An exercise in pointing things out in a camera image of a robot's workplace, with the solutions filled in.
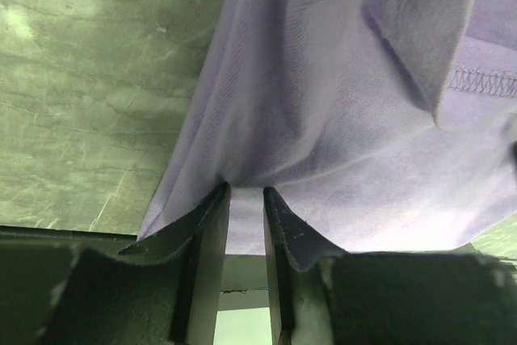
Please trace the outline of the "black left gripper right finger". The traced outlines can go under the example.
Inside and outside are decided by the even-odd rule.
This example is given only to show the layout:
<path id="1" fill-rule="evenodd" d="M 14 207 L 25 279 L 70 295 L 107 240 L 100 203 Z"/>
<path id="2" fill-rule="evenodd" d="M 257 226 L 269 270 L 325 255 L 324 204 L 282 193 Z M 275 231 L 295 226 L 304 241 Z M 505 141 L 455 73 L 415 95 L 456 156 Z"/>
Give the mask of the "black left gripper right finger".
<path id="1" fill-rule="evenodd" d="M 349 253 L 263 192 L 275 344 L 513 344 L 509 263 L 474 253 Z"/>

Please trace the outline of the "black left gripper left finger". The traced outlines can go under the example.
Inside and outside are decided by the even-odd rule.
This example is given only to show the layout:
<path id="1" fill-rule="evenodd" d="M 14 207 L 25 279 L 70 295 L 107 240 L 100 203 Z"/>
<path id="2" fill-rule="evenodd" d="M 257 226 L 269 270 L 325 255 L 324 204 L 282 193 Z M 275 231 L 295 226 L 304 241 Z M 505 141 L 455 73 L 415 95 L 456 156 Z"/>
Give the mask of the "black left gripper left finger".
<path id="1" fill-rule="evenodd" d="M 40 344 L 211 344 L 230 187 L 117 255 L 84 249 Z"/>

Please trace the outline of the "purple t shirt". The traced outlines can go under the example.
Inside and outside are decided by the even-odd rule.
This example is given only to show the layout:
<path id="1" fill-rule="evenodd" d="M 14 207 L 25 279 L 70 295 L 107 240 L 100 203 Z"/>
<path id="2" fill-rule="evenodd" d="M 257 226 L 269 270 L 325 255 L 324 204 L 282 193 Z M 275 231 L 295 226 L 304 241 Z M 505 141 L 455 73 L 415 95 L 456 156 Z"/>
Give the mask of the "purple t shirt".
<path id="1" fill-rule="evenodd" d="M 516 0 L 225 0 L 141 238 L 232 188 L 349 251 L 450 250 L 516 211 Z"/>

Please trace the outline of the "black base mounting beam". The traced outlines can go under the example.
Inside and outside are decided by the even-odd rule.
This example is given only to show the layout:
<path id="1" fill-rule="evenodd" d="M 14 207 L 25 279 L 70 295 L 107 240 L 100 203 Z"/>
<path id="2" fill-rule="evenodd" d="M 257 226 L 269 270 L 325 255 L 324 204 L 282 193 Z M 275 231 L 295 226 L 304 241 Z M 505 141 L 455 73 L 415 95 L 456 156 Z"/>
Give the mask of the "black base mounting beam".
<path id="1" fill-rule="evenodd" d="M 134 235 L 1 228 L 1 343 L 37 344 L 84 253 L 114 256 Z"/>

